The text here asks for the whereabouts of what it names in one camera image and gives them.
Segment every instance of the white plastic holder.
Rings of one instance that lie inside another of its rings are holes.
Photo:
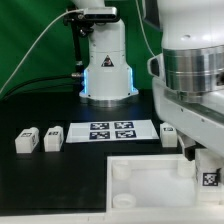
[[[44,137],[45,152],[59,152],[64,141],[63,128],[49,128]]]
[[[177,147],[177,131],[168,123],[160,125],[160,139],[164,148]]]
[[[16,138],[16,152],[32,153],[39,142],[39,130],[37,128],[24,129]]]

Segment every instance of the white plastic part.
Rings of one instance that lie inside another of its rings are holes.
[[[160,125],[160,139],[163,147],[177,147],[177,131],[168,123]]]
[[[165,77],[165,69],[164,69],[164,58],[163,58],[163,54],[159,54],[153,58],[150,58],[147,62],[147,69],[148,69],[148,73],[150,75],[153,75],[153,76],[157,76],[157,74],[154,74],[153,71],[152,71],[152,62],[154,60],[157,60],[158,61],[158,64],[159,64],[159,78],[166,83],[166,77]]]
[[[134,208],[136,198],[131,194],[118,194],[113,198],[113,207],[120,209]]]
[[[39,142],[39,130],[37,128],[24,129],[16,138],[16,152],[32,153]]]
[[[223,0],[157,0],[162,47],[172,50],[224,45]]]
[[[63,128],[49,128],[44,137],[45,152],[59,152],[64,141]]]
[[[196,149],[196,182],[197,201],[222,201],[222,184],[219,180],[220,169],[224,167],[222,157],[208,149]]]
[[[126,180],[131,176],[131,165],[128,161],[114,161],[112,169],[115,179]]]
[[[185,156],[180,156],[177,164],[177,173],[181,177],[192,178],[195,175],[195,161],[188,161]]]
[[[126,62],[123,21],[95,24],[92,28],[90,63],[84,71],[84,89],[80,97],[119,101],[137,95],[138,90],[133,87],[133,71]]]

